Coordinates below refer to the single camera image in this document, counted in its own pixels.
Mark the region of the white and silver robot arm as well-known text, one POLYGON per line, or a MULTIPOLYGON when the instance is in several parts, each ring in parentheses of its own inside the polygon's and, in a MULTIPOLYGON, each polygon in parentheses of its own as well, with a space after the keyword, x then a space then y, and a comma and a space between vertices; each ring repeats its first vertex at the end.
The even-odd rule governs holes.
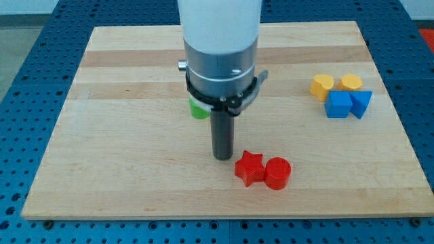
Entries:
POLYGON ((187 75, 210 97, 231 97, 254 79, 262 0, 178 0, 187 75))

